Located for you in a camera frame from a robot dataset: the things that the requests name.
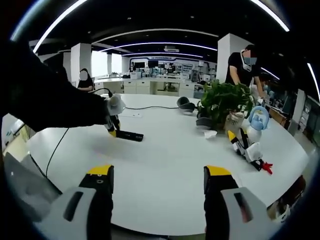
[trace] green leaves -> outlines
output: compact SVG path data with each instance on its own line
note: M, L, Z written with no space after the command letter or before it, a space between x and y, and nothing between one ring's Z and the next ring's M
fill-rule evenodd
M244 84L212 82L204 85L204 95L197 105L202 115L212 119L212 126L224 124L229 112L250 112L253 103L250 101L250 89Z

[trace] black ceiling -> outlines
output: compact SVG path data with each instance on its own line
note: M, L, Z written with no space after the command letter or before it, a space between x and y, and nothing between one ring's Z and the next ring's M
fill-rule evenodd
M39 39L47 27L75 0L50 1L26 29L29 40ZM173 28L202 31L218 37L183 31L148 31L126 34L101 44L120 46L141 42L180 42L218 47L218 40L228 33L256 44L260 64L281 78L284 85L304 88L315 96L314 82L307 62L312 63L318 79L320 67L316 54L314 28L319 23L316 1L261 0L281 18L290 32L285 32L267 13L249 0L151 1L151 0L88 0L68 15L48 38L61 43L43 44L38 53L68 50L79 42L93 43L103 38L130 31ZM123 47L133 53L163 52L164 45ZM177 45L181 53L204 56L217 62L217 52L198 47Z

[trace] floor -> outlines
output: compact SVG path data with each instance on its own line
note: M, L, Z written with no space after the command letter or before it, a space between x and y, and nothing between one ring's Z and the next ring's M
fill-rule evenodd
M312 179L315 169L319 163L320 158L320 149L317 148L309 139L300 131L298 131L294 138L302 146L305 152L309 156L309 162L302 172L303 178L305 179L306 184L308 185Z
M305 170L303 171L302 175L308 185L310 183L313 172L316 169L316 166L319 162L319 149L312 144L302 132L297 132L294 135L294 138L298 141L298 143L303 147L306 153L309 156L309 163L307 164ZM9 152L11 153L18 161L22 161L24 156L28 153L27 145L24 141L22 135L17 136L7 147L4 153ZM117 227L112 229L112 239L114 240L163 240L168 238L159 238L159 237L151 237L140 235L131 231L118 229ZM173 236L170 237L171 240L204 240L205 235L192 235L192 236Z

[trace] white pillar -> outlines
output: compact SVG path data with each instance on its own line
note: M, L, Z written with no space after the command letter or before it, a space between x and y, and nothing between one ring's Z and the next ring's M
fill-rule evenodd
M235 52L239 53L249 44L252 43L231 33L225 35L218 41L216 79L219 79L220 83L224 83L226 81L228 72L228 59L230 55Z
M294 112L292 116L292 120L294 120L297 124L300 122L302 112L304 111L306 102L306 94L301 89L298 89L298 95L296 97Z
M69 82L71 82L71 52L63 53L63 67L65 68Z
M111 53L107 54L107 59L106 59L106 66L107 66L107 70L108 70L108 74L112 74L112 56Z
M122 57L122 73L127 73L129 72L129 62L130 62L130 58L123 56Z
M78 43L71 48L71 82L78 85L80 70L86 68L91 75L91 44Z

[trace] white round table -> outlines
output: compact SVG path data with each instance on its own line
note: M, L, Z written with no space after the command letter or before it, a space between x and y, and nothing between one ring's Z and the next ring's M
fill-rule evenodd
M130 108L176 107L178 97L123 94L122 99ZM196 113L126 109L119 118L122 130L144 134L143 141L113 138L101 125L71 128L52 158L48 178L64 192L78 186L92 167L114 165L111 222L142 233L204 233L206 165L226 168L239 187L247 187L269 206L294 183L308 162L303 148L273 119L261 138L263 160L273 164L270 175L239 157L224 134L205 139L196 129ZM27 142L43 171L65 131L47 128Z

